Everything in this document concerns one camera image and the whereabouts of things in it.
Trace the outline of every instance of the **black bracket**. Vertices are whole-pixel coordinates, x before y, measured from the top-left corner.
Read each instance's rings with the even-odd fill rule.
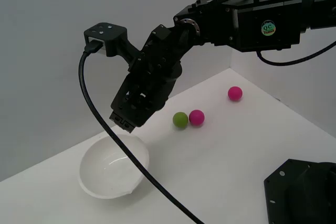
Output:
[[[110,23],[98,23],[84,32],[85,43],[92,40],[103,42],[101,50],[107,57],[120,55],[131,64],[141,53],[127,39],[127,29]]]
[[[334,163],[289,159],[264,181],[269,224],[332,224]]]

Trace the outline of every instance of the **green ball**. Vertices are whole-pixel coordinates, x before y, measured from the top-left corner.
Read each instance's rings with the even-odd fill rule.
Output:
[[[185,128],[188,124],[188,116],[184,112],[177,112],[173,116],[173,123],[178,128]]]

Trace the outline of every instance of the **black cable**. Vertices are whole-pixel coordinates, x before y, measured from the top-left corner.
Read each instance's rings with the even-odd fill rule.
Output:
[[[272,65],[272,66],[290,66],[290,65],[295,65],[295,64],[299,64],[299,63],[302,63],[304,61],[307,61],[307,60],[310,60],[312,58],[315,58],[316,56],[318,55],[321,55],[323,54],[324,52],[328,51],[329,49],[333,48],[334,46],[336,46],[336,41],[331,43],[329,46],[321,49],[320,51],[318,52],[315,52],[309,56],[306,56],[306,57],[303,57],[301,59],[297,59],[297,60],[292,60],[292,61],[287,61],[287,62],[273,62],[273,61],[269,61],[269,60],[266,60],[262,55],[261,55],[261,52],[258,51],[257,52],[257,56],[260,60],[262,60],[262,62],[266,63],[266,64],[269,64],[269,65]]]
[[[118,136],[113,132],[113,130],[108,126],[108,124],[101,117],[96,107],[93,105],[91,98],[88,94],[88,90],[85,85],[84,80],[84,64],[86,58],[94,52],[97,52],[102,47],[101,42],[90,42],[83,52],[82,57],[79,61],[78,67],[78,77],[80,88],[82,90],[83,96],[86,103],[88,104],[92,114],[95,116],[100,125],[109,134],[109,136],[115,141],[115,143],[125,152],[126,156],[133,162],[133,164],[140,170],[140,172],[155,186],[168,200],[170,200],[175,206],[177,206],[182,212],[184,212],[190,219],[192,219],[197,224],[204,224],[195,215],[193,215],[185,206],[183,206],[177,199],[175,199],[139,162],[139,160],[133,155],[133,153],[126,147],[126,145],[118,138]]]

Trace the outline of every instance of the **white wall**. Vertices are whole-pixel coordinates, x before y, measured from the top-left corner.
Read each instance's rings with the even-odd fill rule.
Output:
[[[336,40],[336,28],[307,30],[291,49],[263,52],[273,61],[307,56]],[[233,51],[231,67],[312,123],[336,136],[336,48],[290,67],[261,62],[255,52]]]
[[[143,46],[159,24],[196,0],[0,0],[0,181],[102,131],[79,89],[83,31],[98,22],[128,28]],[[177,94],[229,67],[229,48],[204,46],[182,60]],[[121,57],[91,56],[90,94],[108,120],[127,74]]]

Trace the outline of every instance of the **white bowl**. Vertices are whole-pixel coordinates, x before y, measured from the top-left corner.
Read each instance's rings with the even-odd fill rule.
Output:
[[[149,154],[141,139],[127,135],[118,137],[147,169]],[[99,199],[113,199],[130,194],[142,179],[142,173],[109,136],[95,142],[80,163],[81,188]]]

